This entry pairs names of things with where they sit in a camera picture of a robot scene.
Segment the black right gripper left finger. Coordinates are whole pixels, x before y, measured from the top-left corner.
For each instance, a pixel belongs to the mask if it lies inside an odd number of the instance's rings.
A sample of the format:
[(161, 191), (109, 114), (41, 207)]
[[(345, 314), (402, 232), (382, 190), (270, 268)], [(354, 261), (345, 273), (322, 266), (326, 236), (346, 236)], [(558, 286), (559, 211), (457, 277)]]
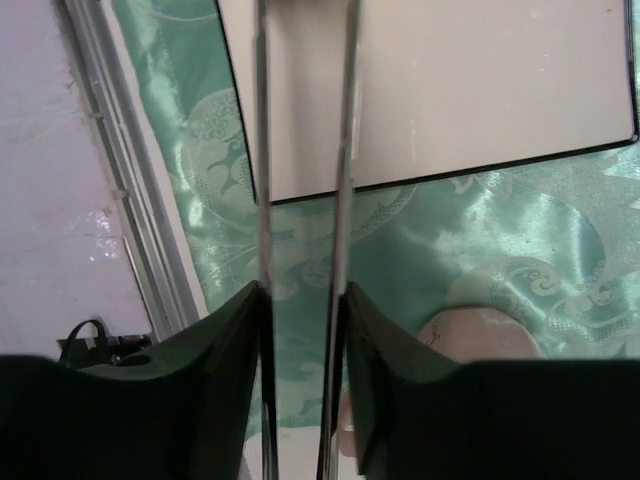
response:
[(5, 479), (235, 479), (258, 358), (263, 293), (116, 365), (1, 359)]

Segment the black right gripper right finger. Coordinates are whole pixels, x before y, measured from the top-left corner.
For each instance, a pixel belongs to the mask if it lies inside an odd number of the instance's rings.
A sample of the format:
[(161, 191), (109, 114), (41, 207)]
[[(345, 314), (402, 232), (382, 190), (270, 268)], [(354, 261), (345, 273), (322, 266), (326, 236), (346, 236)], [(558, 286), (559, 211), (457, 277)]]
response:
[(342, 302), (359, 472), (369, 479), (635, 479), (635, 360), (456, 363), (356, 283)]

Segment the metal tongs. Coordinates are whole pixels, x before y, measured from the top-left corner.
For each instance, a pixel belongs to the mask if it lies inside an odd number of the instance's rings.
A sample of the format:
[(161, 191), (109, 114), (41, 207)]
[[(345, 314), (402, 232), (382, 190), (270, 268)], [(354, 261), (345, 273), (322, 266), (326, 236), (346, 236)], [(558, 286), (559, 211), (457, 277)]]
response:
[(258, 276), (269, 295), (262, 328), (264, 475), (276, 466), (276, 424), (298, 412), (284, 385), (311, 328), (322, 385), (316, 475), (338, 475), (346, 290), (359, 127), (357, 1), (247, 1), (249, 62), (238, 64), (257, 207)]

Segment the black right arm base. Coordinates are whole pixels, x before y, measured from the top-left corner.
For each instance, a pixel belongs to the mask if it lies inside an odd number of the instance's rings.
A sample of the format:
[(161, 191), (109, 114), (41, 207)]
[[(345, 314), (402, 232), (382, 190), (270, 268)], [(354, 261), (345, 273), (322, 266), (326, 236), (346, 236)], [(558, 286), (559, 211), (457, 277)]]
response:
[(64, 340), (58, 362), (73, 369), (97, 365), (118, 366), (125, 357), (152, 345), (146, 336), (110, 336), (104, 322), (94, 318), (77, 324)]

